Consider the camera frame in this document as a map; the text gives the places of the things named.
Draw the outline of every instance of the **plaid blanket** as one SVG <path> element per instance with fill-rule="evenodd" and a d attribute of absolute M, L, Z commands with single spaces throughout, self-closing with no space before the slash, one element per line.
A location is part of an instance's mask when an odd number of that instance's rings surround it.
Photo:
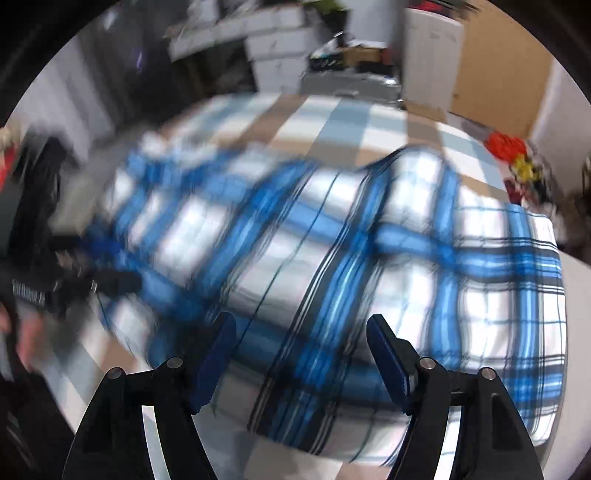
<path fill-rule="evenodd" d="M 495 368 L 534 444 L 550 435 L 566 351 L 552 225 L 477 195 L 437 151 L 356 171 L 266 148 L 133 154 L 88 233 L 119 245 L 103 261 L 144 277 L 137 298 L 105 308 L 134 355 L 158 365 L 220 309 L 235 315 L 213 408 L 252 432 L 391 465 L 408 419 L 365 339 L 382 313 L 420 355 Z M 454 412 L 444 455 L 458 426 Z"/>

